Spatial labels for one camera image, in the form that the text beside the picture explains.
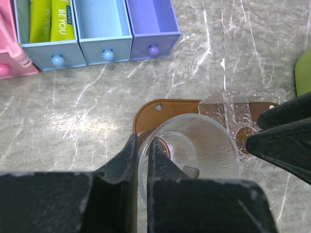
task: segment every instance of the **gray marble surface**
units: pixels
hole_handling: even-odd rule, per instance
[[[183,34],[166,59],[1,80],[0,170],[97,169],[122,149],[136,112],[153,99],[204,99],[224,89],[294,96],[294,64],[311,45],[310,1],[173,3]],[[279,232],[311,232],[311,186],[254,157],[242,168],[268,196]],[[140,210],[145,232],[142,202]]]

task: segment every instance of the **drawer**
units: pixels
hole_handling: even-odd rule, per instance
[[[0,79],[38,74],[17,42],[11,0],[0,1]]]
[[[181,32],[171,0],[126,0],[133,33],[130,60],[167,57]]]
[[[124,0],[73,0],[88,65],[130,59],[133,37]]]
[[[74,11],[72,20],[75,40],[29,43],[30,0],[15,0],[18,41],[41,70],[52,70],[86,66],[86,61],[78,43]]]

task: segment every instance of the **transparent cup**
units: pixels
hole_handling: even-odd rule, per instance
[[[161,124],[139,148],[138,187],[145,204],[149,146],[155,137],[167,156],[190,177],[240,177],[238,148],[227,130],[208,116],[182,114]]]

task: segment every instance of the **pink knob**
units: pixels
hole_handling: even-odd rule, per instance
[[[0,77],[5,78],[11,74],[11,67],[7,64],[0,64]]]

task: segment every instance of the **yellow packet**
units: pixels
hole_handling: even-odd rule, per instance
[[[52,0],[51,41],[74,39],[70,0]]]
[[[51,37],[51,0],[30,1],[29,43],[50,41]]]

